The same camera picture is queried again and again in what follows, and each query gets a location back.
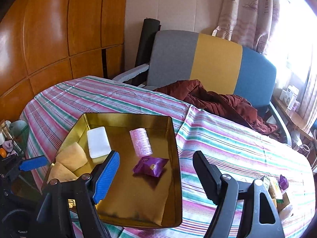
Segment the small green box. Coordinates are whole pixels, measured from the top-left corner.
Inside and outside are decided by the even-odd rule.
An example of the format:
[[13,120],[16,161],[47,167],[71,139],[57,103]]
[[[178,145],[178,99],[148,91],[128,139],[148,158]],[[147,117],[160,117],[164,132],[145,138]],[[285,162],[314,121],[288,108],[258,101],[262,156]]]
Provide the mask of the small green box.
[[267,175],[262,177],[264,187],[268,190],[272,199],[275,199],[277,203],[283,203],[283,195],[278,185],[277,180],[274,177],[269,177]]

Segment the patterned curtain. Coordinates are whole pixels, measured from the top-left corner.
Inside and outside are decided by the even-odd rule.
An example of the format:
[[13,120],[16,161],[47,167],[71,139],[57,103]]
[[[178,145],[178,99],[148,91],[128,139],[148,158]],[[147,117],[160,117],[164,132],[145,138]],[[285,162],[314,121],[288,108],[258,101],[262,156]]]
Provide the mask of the patterned curtain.
[[223,0],[212,35],[263,54],[279,19],[279,0]]

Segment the pink hair roller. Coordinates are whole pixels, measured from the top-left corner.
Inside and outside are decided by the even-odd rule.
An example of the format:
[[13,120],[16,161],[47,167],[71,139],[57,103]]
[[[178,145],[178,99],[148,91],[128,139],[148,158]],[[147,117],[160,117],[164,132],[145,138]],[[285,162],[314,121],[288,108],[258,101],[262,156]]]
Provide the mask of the pink hair roller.
[[138,157],[150,156],[152,148],[145,128],[137,128],[130,131],[135,154]]

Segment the wooden wardrobe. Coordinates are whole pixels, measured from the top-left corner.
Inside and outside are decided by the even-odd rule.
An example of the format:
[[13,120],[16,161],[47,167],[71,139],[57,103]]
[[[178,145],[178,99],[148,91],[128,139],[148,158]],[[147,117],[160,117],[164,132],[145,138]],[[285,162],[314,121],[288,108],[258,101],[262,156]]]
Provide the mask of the wooden wardrobe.
[[1,21],[1,118],[83,76],[124,71],[126,0],[15,0]]

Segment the white boxes on desk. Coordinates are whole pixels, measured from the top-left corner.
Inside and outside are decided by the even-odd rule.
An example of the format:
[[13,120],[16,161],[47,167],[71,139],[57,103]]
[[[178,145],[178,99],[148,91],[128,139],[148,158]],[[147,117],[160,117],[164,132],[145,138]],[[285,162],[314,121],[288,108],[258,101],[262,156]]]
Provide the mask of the white boxes on desk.
[[300,103],[297,101],[299,89],[293,85],[289,85],[286,90],[282,90],[279,99],[286,105],[286,108],[290,111],[297,112],[300,107]]

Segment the purple candy packet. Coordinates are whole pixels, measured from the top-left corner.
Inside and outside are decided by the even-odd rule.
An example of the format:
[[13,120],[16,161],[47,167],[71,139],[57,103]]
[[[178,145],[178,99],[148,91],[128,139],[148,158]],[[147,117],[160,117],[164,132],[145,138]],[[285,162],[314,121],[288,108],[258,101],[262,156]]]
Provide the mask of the purple candy packet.
[[279,187],[282,191],[285,191],[289,187],[288,179],[283,175],[279,177]]
[[169,160],[167,158],[152,156],[142,157],[133,168],[133,173],[145,174],[152,177],[160,177],[168,161]]

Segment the grey yellow blue chair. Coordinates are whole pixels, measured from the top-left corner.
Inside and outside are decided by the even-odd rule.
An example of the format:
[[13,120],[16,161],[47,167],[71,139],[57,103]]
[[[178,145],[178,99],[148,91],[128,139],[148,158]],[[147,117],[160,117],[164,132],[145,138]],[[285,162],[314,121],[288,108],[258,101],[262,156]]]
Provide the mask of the grey yellow blue chair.
[[129,81],[143,72],[144,88],[154,90],[181,80],[199,80],[207,91],[245,98],[260,116],[270,112],[291,145],[291,136],[271,98],[276,68],[262,54],[237,43],[202,33],[164,30],[155,35],[148,63],[114,78]]

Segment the wooden side desk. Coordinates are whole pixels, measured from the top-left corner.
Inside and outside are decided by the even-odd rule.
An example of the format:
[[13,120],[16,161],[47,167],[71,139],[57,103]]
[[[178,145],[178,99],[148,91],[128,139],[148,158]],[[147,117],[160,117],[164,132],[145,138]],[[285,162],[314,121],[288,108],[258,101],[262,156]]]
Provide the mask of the wooden side desk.
[[298,131],[301,135],[303,135],[310,141],[315,140],[313,133],[305,127],[304,120],[301,118],[299,114],[297,114],[297,112],[288,110],[286,105],[275,96],[272,96],[271,101],[276,108],[279,108],[281,110],[283,116],[288,121],[288,125],[292,130]]

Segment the black rolled mat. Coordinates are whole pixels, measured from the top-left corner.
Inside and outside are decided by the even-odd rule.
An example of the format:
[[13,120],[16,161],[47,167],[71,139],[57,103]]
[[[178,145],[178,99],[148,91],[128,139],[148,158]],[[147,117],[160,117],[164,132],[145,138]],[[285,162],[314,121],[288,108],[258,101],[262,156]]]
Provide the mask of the black rolled mat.
[[160,29],[161,24],[159,20],[152,18],[144,19],[135,59],[135,67],[150,62],[155,35]]

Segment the white soap block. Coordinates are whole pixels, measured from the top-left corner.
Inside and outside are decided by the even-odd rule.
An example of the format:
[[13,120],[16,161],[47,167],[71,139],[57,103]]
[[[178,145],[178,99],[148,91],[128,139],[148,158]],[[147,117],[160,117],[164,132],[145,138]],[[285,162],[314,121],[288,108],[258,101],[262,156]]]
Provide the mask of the white soap block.
[[87,131],[88,149],[92,159],[106,156],[111,152],[111,146],[104,126]]

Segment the striped tablecloth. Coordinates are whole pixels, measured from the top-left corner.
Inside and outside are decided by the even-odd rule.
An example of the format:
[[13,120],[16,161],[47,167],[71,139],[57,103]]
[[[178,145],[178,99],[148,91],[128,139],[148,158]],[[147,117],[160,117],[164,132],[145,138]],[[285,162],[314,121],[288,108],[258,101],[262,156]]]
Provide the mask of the striped tablecloth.
[[222,173],[251,182],[263,176],[288,179],[292,215],[283,222],[286,237],[300,237],[315,214],[315,184],[309,162],[288,145],[212,115],[165,94],[100,77],[87,76],[54,85],[23,109],[30,132],[27,156],[53,159],[85,112],[162,114],[172,117],[182,178],[183,221],[176,228],[137,230],[109,226],[113,237],[203,237],[215,212],[192,164],[204,153]]

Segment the dark red cloth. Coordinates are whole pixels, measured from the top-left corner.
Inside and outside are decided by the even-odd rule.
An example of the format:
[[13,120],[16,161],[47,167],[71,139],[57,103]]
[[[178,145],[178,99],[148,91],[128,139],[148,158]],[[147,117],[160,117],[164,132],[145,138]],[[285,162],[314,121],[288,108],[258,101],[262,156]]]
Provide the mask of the dark red cloth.
[[257,109],[245,98],[206,91],[199,80],[183,80],[155,89],[155,91],[194,105],[211,114],[233,121],[263,135],[270,135],[278,127],[265,122]]

